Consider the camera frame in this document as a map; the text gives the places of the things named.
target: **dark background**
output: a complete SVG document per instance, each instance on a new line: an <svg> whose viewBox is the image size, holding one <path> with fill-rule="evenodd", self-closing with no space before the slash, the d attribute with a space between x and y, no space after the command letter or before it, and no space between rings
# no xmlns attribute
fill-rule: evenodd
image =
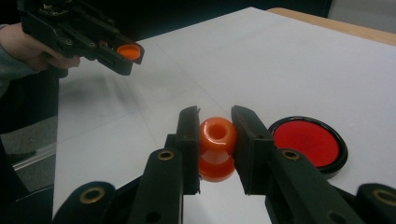
<svg viewBox="0 0 396 224"><path fill-rule="evenodd" d="M133 40L160 35L246 7L284 7L327 18L332 0L85 0ZM0 22L19 21L17 0L2 0Z"/></svg>

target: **red disc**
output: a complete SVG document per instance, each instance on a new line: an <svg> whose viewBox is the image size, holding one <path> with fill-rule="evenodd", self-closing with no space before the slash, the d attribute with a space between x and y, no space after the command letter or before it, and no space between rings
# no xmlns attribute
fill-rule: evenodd
<svg viewBox="0 0 396 224"><path fill-rule="evenodd" d="M335 137L323 127L308 121L289 121L278 126L273 134L278 148L302 152L316 167L337 160L339 146Z"/></svg>

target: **white table surface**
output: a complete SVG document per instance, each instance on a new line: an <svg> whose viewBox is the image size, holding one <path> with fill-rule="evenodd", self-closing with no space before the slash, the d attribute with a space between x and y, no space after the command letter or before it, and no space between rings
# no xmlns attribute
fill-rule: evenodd
<svg viewBox="0 0 396 224"><path fill-rule="evenodd" d="M128 77L83 60L61 79L54 213L91 181L117 188L142 175L149 153L175 133L178 113L200 120L254 110L269 127L288 116L331 125L349 158L330 180L396 188L396 48L248 8L139 42ZM270 223L263 196L245 196L235 173L201 181L185 197L185 223Z"/></svg>

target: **human hand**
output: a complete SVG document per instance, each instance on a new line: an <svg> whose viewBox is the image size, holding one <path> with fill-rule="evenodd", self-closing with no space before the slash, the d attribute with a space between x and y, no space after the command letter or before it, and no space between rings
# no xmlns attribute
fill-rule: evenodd
<svg viewBox="0 0 396 224"><path fill-rule="evenodd" d="M23 32L20 23L0 30L0 45L11 57L29 65L35 71L47 70L50 65L67 69L79 66L79 57L65 58L30 35Z"/></svg>

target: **orange suction cup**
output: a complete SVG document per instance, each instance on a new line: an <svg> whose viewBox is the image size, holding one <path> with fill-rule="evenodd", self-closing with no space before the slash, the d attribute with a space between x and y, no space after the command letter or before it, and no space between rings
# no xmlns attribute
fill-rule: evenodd
<svg viewBox="0 0 396 224"><path fill-rule="evenodd" d="M220 182L233 174L233 150L236 129L227 119L211 118L200 126L200 162L202 179Z"/></svg>
<svg viewBox="0 0 396 224"><path fill-rule="evenodd" d="M136 60L140 57L140 48L137 45L122 45L117 48L117 53L129 60Z"/></svg>

